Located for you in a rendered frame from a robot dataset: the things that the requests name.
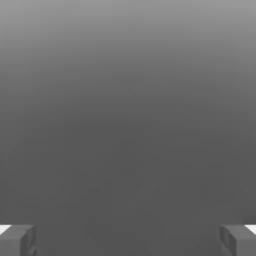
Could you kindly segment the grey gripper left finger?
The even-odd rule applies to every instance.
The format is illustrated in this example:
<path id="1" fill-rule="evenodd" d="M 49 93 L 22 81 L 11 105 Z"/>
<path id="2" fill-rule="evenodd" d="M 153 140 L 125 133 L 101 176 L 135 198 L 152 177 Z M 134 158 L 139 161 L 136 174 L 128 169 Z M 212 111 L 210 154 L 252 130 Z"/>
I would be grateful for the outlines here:
<path id="1" fill-rule="evenodd" d="M 0 256 L 38 256 L 37 227 L 0 224 Z"/>

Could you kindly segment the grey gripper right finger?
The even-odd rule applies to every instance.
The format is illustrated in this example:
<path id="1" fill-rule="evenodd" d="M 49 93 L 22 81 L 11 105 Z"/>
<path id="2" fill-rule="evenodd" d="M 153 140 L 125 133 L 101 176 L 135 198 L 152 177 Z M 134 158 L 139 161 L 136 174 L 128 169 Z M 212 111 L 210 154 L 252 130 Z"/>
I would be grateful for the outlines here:
<path id="1" fill-rule="evenodd" d="M 256 256 L 256 224 L 221 225 L 219 241 L 224 256 Z"/>

